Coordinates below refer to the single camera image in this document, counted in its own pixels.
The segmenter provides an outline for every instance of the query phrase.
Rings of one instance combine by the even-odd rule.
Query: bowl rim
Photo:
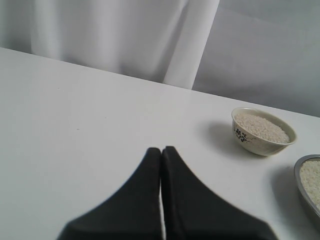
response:
[[[248,131],[245,127],[241,126],[241,125],[235,120],[235,114],[234,114],[234,112],[235,112],[236,110],[254,110],[254,111],[256,111],[256,112],[260,112],[260,113],[264,113],[264,114],[266,114],[266,115],[269,115],[269,116],[277,119],[279,122],[282,122],[283,124],[287,125],[288,128],[290,128],[291,131],[293,132],[293,134],[294,134],[294,139],[293,139],[292,141],[288,142],[288,143],[279,143],[279,142],[269,141],[269,140],[267,140],[267,139],[261,138],[261,137],[255,135],[255,134],[251,133],[250,131]],[[289,146],[289,145],[294,144],[294,143],[297,141],[297,138],[298,138],[298,137],[297,137],[296,131],[295,131],[288,123],[286,123],[285,121],[283,121],[283,120],[280,119],[279,117],[277,117],[277,116],[275,116],[275,115],[273,115],[273,114],[271,114],[271,113],[269,113],[269,112],[262,111],[262,110],[259,110],[259,109],[253,108],[253,107],[237,107],[237,108],[235,108],[235,109],[232,110],[232,112],[231,112],[231,117],[232,117],[232,119],[233,119],[234,122],[236,122],[241,128],[243,128],[244,130],[246,130],[246,131],[247,131],[248,133],[250,133],[252,136],[256,137],[256,138],[259,139],[259,140],[265,141],[265,142],[267,142],[267,143],[275,144],[275,145],[278,145],[278,146]]]
[[[300,169],[301,169],[302,165],[305,162],[312,161],[312,159],[318,159],[318,160],[314,160],[314,161],[320,161],[320,155],[319,154],[312,154],[312,155],[307,155],[307,156],[301,157],[298,161],[296,161],[294,168],[293,168],[293,171],[294,171],[295,182],[296,182],[296,185],[299,189],[299,192],[301,193],[301,195],[303,196],[303,198],[305,199],[307,204],[313,209],[313,211],[316,213],[316,215],[320,218],[320,209],[317,208],[317,206],[314,204],[314,202],[309,197],[308,193],[306,192],[306,190],[301,182],[301,177],[300,177]]]

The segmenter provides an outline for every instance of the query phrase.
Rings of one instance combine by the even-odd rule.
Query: table surface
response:
[[[297,142],[271,157],[233,140],[231,111],[288,122]],[[56,239],[112,195],[148,147],[175,146],[215,193],[280,240],[320,239],[293,167],[319,154],[320,118],[0,48],[0,239]]]

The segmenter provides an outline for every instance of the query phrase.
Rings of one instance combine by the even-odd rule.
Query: bowl of rice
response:
[[[238,107],[231,116],[235,140],[251,153],[271,156],[297,140],[292,127],[265,111]]]
[[[294,177],[301,206],[320,231],[320,155],[300,158],[294,165]]]

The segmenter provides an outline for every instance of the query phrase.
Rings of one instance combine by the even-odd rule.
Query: white rice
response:
[[[306,161],[302,164],[300,179],[309,198],[320,210],[320,161]]]
[[[234,116],[235,121],[249,133],[278,144],[290,142],[289,136],[277,125],[260,116],[239,113]]]

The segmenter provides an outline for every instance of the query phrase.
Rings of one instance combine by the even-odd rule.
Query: stainless steel bowl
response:
[[[300,178],[300,168],[307,161],[320,161],[320,155],[308,155],[300,158],[294,165],[294,177],[298,186],[301,205],[315,227],[320,231],[320,210],[309,198]]]

